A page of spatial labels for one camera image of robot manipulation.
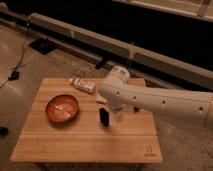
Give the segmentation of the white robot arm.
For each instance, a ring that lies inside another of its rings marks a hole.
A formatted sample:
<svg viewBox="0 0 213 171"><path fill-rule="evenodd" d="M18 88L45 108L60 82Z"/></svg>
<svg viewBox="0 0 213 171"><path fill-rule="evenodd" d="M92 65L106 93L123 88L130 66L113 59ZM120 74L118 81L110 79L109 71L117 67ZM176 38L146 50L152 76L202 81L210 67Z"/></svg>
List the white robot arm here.
<svg viewBox="0 0 213 171"><path fill-rule="evenodd" d="M117 113L124 105L165 114L213 130L213 93L149 88L129 84L130 73L115 66L101 82L99 94Z"/></svg>

